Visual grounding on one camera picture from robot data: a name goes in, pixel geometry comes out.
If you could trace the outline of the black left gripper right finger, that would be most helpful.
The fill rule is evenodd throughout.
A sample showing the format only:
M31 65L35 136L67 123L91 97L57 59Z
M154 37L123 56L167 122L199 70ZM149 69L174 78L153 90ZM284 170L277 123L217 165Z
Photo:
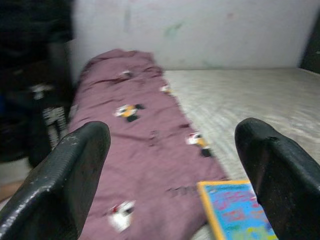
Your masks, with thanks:
M237 124L236 150L280 240L320 238L320 166L294 140L253 117Z

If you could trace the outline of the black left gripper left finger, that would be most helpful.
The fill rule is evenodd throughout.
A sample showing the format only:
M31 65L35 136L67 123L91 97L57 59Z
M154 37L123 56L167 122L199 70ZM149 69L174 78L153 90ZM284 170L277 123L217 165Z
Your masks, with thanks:
M2 208L1 239L77 240L110 145L110 129L101 121L67 134Z

